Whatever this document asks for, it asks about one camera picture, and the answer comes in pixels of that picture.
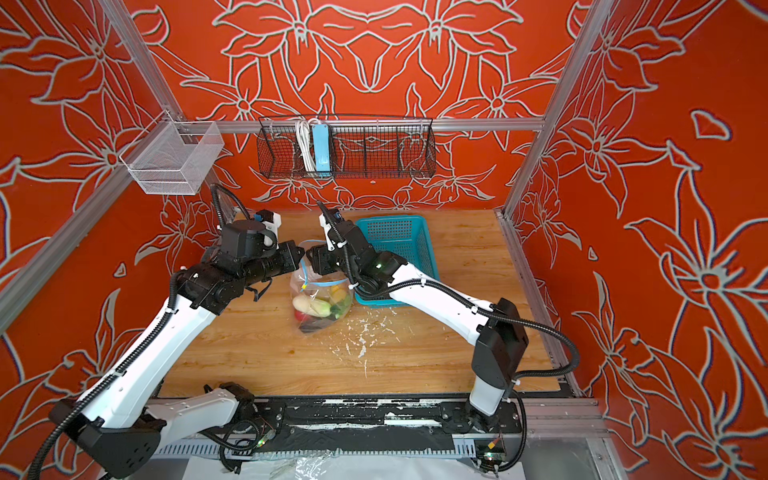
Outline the red yellow mango toy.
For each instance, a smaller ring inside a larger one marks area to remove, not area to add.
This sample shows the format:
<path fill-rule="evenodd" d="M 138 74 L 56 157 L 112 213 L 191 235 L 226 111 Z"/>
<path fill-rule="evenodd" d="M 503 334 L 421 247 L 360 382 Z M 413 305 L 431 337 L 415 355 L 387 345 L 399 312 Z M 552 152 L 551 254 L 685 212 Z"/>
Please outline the red yellow mango toy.
<path fill-rule="evenodd" d="M 348 298 L 348 289 L 344 286 L 334 285 L 330 289 L 330 299 L 334 304 L 341 303 Z"/>

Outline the clear zip top bag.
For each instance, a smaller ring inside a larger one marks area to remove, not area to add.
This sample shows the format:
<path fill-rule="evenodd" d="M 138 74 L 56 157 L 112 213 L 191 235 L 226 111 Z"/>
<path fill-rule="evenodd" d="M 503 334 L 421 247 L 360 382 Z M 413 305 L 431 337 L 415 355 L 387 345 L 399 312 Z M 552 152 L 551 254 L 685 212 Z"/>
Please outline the clear zip top bag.
<path fill-rule="evenodd" d="M 343 319 L 354 299 L 349 281 L 341 272 L 320 275 L 308 255 L 290 277 L 290 297 L 299 330 L 311 334 Z"/>

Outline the white radish toy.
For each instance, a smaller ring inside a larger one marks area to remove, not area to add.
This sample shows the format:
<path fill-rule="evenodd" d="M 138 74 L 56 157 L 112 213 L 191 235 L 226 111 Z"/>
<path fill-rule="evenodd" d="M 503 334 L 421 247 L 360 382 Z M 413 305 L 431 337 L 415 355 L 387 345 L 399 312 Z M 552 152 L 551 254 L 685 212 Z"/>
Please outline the white radish toy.
<path fill-rule="evenodd" d="M 292 299 L 293 308 L 304 315 L 317 318 L 340 319 L 347 314 L 352 305 L 352 297 L 338 304 L 334 304 L 331 299 L 319 297 L 309 297 L 304 294 L 295 296 Z"/>

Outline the dark eggplant toy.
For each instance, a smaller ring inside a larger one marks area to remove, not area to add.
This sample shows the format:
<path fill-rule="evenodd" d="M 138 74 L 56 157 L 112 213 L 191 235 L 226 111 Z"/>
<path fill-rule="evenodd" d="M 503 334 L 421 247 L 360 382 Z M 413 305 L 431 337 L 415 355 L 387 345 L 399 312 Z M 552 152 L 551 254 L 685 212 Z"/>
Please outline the dark eggplant toy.
<path fill-rule="evenodd" d="M 329 320 L 326 318 L 311 318 L 309 320 L 300 322 L 299 330 L 305 334 L 314 333 L 331 326 L 333 323 L 334 320 Z"/>

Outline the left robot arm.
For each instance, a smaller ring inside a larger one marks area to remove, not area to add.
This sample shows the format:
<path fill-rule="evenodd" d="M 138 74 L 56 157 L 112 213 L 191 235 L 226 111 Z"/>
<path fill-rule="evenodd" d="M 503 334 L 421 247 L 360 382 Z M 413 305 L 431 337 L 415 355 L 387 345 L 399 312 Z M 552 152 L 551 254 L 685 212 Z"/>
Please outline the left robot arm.
<path fill-rule="evenodd" d="M 219 245 L 206 260 L 171 276 L 167 300 L 151 324 L 105 375 L 78 398 L 59 401 L 49 419 L 54 425 L 27 472 L 40 477 L 43 464 L 61 436 L 67 436 L 103 469 L 123 479 L 160 448 L 202 434 L 221 451 L 252 451 L 256 441 L 230 442 L 239 427 L 256 425 L 254 395 L 228 382 L 186 400 L 154 403 L 151 398 L 192 341 L 229 303 L 255 284 L 296 271 L 305 254 L 294 241 L 279 241 L 279 214 L 261 210 L 229 221 L 220 215 Z"/>

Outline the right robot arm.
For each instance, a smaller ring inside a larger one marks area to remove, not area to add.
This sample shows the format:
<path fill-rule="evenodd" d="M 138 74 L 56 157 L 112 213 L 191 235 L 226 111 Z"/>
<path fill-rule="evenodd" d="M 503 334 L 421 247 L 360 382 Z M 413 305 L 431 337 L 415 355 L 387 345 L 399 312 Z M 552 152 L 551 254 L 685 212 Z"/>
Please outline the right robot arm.
<path fill-rule="evenodd" d="M 581 361 L 576 344 L 552 327 L 522 318 L 505 298 L 495 303 L 474 298 L 430 277 L 404 257 L 376 249 L 359 226 L 339 210 L 325 204 L 319 209 L 325 243 L 308 253 L 313 269 L 319 274 L 341 272 L 360 297 L 389 297 L 450 327 L 473 347 L 475 380 L 468 400 L 470 410 L 492 421 L 499 405 L 512 398 L 521 432 L 526 434 L 527 414 L 516 386 L 523 378 L 563 377 L 573 372 Z M 548 370 L 520 369 L 529 330 L 558 340 L 570 353 L 568 362 Z"/>

